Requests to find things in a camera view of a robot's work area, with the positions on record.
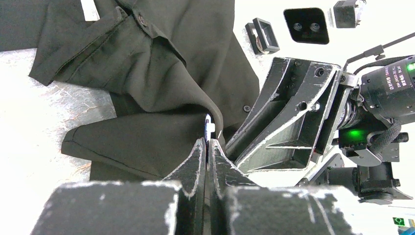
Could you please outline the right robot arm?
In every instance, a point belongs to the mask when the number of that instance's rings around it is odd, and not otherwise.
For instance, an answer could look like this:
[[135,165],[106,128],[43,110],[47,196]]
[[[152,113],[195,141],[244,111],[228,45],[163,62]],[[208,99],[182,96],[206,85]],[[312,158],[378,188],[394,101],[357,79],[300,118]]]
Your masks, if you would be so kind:
[[300,170],[299,185],[341,185],[361,202],[409,200],[392,163],[415,120],[415,58],[369,63],[359,76],[336,64],[276,57],[255,104],[226,145],[245,174]]

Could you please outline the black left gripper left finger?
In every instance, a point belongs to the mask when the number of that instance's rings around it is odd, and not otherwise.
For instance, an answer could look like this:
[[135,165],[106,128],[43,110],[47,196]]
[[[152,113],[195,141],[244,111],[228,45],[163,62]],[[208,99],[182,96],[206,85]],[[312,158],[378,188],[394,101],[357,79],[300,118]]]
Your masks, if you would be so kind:
[[201,235],[206,143],[160,181],[66,183],[46,202],[34,235]]

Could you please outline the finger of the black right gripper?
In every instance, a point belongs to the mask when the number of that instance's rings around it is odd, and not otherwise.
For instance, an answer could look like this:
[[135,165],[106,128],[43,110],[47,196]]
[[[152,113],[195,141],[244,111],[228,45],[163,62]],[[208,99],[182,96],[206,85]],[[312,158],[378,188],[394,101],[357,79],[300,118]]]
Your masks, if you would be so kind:
[[238,159],[296,94],[300,59],[275,57],[262,90],[242,126],[226,145],[228,159]]
[[329,97],[337,89],[342,68],[336,64],[300,61],[296,94],[269,126],[235,159],[245,174],[265,170],[303,169],[321,154],[315,153]]

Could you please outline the black garment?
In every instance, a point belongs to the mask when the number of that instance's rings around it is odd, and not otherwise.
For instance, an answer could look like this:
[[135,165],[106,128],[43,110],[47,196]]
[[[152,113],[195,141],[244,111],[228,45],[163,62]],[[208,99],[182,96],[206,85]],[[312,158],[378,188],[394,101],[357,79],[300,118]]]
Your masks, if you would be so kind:
[[220,144],[255,103],[259,81],[234,32],[232,0],[3,0],[0,49],[37,50],[29,76],[108,91],[116,117],[66,133],[63,154],[90,180],[167,176],[204,135]]

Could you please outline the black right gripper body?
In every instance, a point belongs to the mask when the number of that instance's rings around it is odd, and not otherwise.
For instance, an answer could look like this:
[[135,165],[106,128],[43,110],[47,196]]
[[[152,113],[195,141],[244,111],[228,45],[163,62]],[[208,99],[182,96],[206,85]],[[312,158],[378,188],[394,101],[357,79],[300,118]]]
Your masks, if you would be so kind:
[[336,92],[329,97],[327,102],[328,112],[314,150],[315,153],[321,155],[326,154],[331,148],[336,131],[357,124],[357,110],[364,100],[360,95],[357,75],[342,72],[336,84]]

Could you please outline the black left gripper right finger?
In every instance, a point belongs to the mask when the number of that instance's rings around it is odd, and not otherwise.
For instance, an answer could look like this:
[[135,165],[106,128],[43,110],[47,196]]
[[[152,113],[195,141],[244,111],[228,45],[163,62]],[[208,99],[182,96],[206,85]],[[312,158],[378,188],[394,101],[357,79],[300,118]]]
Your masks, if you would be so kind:
[[263,188],[209,141],[213,235],[351,235],[353,214],[340,187]]

